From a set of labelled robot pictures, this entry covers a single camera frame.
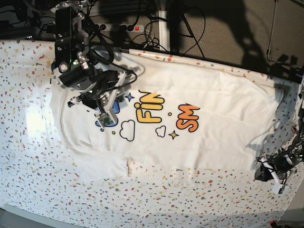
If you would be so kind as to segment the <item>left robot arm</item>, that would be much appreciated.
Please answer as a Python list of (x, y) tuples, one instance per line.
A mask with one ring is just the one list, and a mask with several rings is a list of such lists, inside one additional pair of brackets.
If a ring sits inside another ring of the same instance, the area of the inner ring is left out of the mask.
[(298, 126), (294, 128), (295, 138), (292, 143), (276, 150), (271, 155), (257, 158), (259, 164), (255, 172), (255, 180), (267, 182), (274, 180), (283, 190), (287, 179), (297, 172), (296, 166), (304, 161), (304, 83), (300, 84), (300, 106), (298, 111)]

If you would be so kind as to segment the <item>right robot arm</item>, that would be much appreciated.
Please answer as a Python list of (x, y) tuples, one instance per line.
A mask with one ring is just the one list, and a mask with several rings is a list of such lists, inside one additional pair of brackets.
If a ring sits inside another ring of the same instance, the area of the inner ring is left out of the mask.
[(77, 102), (97, 111), (97, 117), (114, 118), (113, 104), (132, 70), (101, 70), (97, 64), (113, 65), (114, 52), (99, 27), (84, 13), (87, 0), (66, 0), (55, 6), (55, 60), (57, 83), (80, 93)]

